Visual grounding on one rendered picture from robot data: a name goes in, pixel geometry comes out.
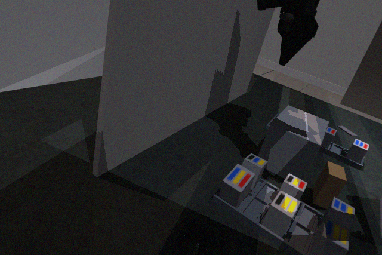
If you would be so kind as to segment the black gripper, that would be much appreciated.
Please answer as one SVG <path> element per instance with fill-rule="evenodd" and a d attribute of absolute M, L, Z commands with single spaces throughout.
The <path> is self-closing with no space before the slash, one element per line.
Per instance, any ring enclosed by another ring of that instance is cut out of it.
<path fill-rule="evenodd" d="M 319 27 L 315 19 L 319 1 L 292 0 L 288 11 L 282 10 L 282 6 L 278 23 L 278 33 L 282 37 L 280 65 L 285 66 L 308 41 L 315 37 Z"/>

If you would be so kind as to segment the brown rectangular block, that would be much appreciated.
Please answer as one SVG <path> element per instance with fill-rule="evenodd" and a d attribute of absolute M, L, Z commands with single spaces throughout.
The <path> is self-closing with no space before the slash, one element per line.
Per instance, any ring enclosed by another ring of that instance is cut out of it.
<path fill-rule="evenodd" d="M 327 209 L 333 197 L 339 196 L 346 182 L 344 167 L 328 161 L 313 187 L 313 203 Z"/>

